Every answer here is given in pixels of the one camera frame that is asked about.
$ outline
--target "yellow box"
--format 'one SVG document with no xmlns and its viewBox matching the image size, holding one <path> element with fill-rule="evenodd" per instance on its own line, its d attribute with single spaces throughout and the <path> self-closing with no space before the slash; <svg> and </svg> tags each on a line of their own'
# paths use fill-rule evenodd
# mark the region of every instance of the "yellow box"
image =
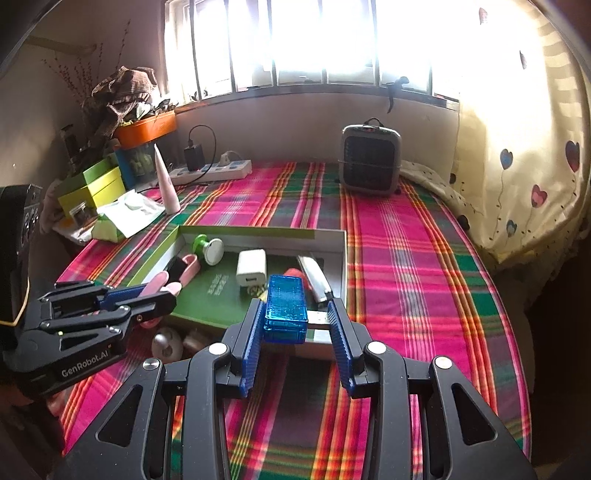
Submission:
<svg viewBox="0 0 591 480">
<path fill-rule="evenodd" d="M 82 202 L 86 202 L 88 207 L 96 209 L 114 202 L 124 193 L 125 187 L 121 181 L 121 172 L 119 167 L 115 167 L 85 187 L 63 195 L 57 200 L 66 216 L 69 217 L 70 210 Z"/>
</svg>

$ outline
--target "window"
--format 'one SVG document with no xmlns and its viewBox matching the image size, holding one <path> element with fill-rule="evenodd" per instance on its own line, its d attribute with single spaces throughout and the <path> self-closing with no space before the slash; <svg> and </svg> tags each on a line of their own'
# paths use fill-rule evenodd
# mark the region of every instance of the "window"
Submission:
<svg viewBox="0 0 591 480">
<path fill-rule="evenodd" d="M 434 0 L 168 0 L 166 7 L 169 89 L 183 101 L 294 84 L 385 86 L 401 76 L 410 81 L 405 90 L 432 95 L 433 66 L 442 64 L 433 54 L 445 51 L 453 17 Z M 436 93 L 457 98 L 444 71 L 436 78 L 447 91 Z"/>
</svg>

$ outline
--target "orange pot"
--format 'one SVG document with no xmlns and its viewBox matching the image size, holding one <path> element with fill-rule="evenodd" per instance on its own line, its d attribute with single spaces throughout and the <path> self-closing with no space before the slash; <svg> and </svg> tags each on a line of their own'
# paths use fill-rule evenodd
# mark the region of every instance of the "orange pot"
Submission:
<svg viewBox="0 0 591 480">
<path fill-rule="evenodd" d="M 172 111 L 151 116 L 125 127 L 119 127 L 115 130 L 114 136 L 121 143 L 121 148 L 129 150 L 174 132 L 176 129 L 177 118 Z"/>
</svg>

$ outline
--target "white phone charger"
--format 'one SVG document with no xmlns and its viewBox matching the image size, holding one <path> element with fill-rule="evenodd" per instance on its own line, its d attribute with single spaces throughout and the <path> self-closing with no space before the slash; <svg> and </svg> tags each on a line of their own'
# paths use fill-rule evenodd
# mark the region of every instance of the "white phone charger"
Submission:
<svg viewBox="0 0 591 480">
<path fill-rule="evenodd" d="M 236 281 L 241 287 L 263 286 L 267 283 L 267 254 L 263 249 L 240 252 Z"/>
</svg>

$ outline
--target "green knob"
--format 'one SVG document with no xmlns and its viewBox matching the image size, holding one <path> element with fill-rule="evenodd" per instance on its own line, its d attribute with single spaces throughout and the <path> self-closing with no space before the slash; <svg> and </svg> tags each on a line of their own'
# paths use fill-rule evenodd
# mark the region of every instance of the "green knob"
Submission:
<svg viewBox="0 0 591 480">
<path fill-rule="evenodd" d="M 207 235 L 204 233 L 196 236 L 195 240 L 193 240 L 193 253 L 198 257 L 203 258 L 203 249 L 208 243 L 209 240 L 207 239 Z"/>
<path fill-rule="evenodd" d="M 223 242 L 219 238 L 209 241 L 207 235 L 201 233 L 193 240 L 193 253 L 203 258 L 208 265 L 217 265 L 223 257 L 223 252 Z"/>
</svg>

